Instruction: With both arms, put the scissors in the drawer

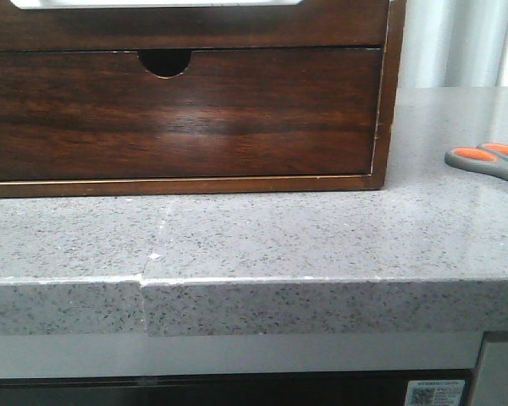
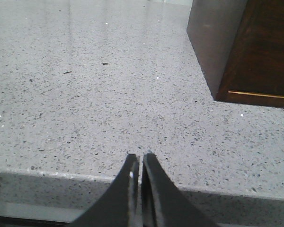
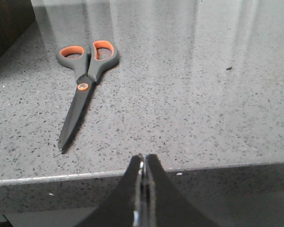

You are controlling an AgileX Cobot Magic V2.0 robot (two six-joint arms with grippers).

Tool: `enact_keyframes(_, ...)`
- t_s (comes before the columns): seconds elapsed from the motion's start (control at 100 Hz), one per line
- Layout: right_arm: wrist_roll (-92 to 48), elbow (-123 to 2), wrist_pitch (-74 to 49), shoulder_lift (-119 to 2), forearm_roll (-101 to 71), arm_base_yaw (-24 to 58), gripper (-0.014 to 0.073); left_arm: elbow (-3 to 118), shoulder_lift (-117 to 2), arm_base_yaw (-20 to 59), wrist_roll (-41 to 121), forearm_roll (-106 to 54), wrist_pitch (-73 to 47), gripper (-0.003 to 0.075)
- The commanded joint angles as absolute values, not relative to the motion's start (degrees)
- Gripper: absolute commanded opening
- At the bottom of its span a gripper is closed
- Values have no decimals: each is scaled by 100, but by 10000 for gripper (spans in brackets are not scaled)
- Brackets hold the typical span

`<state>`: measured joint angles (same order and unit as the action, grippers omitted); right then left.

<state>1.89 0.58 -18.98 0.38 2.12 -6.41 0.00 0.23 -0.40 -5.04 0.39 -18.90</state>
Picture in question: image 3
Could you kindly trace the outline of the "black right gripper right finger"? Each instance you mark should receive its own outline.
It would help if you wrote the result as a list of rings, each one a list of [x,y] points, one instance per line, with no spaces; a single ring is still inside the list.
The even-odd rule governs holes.
[[[143,186],[143,227],[218,226],[180,193],[155,154],[145,158]]]

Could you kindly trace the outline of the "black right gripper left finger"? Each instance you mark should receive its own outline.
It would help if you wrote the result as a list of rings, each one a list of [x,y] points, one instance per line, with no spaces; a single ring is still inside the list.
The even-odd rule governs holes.
[[[139,224],[142,155],[131,158],[126,172],[112,193],[77,227],[135,227]]]

